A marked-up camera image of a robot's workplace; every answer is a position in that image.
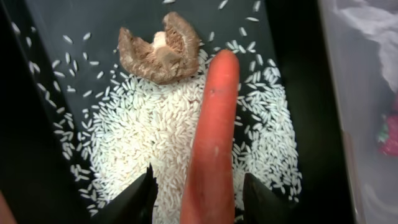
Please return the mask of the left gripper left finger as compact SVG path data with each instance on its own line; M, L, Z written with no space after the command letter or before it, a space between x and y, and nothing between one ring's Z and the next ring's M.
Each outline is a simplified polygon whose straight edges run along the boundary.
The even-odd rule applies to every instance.
M104 209L94 215L94 224L151 224L158 183L152 165Z

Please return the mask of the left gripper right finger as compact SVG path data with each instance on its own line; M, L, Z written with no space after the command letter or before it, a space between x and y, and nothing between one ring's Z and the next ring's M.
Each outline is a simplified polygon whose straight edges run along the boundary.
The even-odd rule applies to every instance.
M244 176L243 203L244 224L289 223L292 207L251 173Z

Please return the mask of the orange carrot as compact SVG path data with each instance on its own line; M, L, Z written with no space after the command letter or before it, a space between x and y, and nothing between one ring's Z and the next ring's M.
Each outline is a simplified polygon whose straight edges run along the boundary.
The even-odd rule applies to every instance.
M230 50L210 62L184 185L181 223L233 223L232 145L239 60Z

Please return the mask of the white rice pile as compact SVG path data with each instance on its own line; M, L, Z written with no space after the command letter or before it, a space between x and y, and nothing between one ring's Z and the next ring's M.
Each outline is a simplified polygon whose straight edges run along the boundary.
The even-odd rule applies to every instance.
M162 23L157 32L163 30ZM60 138L63 156L68 160L80 156L88 162L86 167L71 165L70 172L76 181L87 181L78 193L91 202L91 218L145 174L151 164L158 183L152 223L180 221L208 69L215 55L224 49L237 56L240 66L231 151L234 217L243 218L246 173L255 175L288 205L299 202L299 154L276 62L263 58L255 41L241 45L230 40L209 54L206 40L198 36L198 71L168 85L127 72L119 61L117 42L114 52L118 61L110 70L111 84L95 95L85 92L85 96L94 95L97 102L82 111L81 129L73 130L75 122L69 112L56 123L53 132ZM141 38L151 43L154 35L151 39Z

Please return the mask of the red snack wrapper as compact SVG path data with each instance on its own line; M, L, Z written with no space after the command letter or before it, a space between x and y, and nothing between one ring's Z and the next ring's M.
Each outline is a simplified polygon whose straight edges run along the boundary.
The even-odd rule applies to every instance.
M378 136L379 150L397 157L397 95L392 103L391 112L383 116L383 125Z

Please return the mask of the brown mushroom piece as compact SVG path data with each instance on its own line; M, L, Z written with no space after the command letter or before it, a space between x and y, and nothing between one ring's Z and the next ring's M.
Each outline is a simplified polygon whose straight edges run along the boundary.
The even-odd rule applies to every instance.
M151 43L121 27L119 61L129 73L158 85L168 85L196 74L200 66L200 38L177 12L166 14L162 23L164 30L156 32Z

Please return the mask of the white tissue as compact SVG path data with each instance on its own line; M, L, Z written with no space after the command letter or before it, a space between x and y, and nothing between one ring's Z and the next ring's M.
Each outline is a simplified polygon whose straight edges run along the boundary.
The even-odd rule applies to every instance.
M397 92L397 0L335 1L333 12L379 44L381 75Z

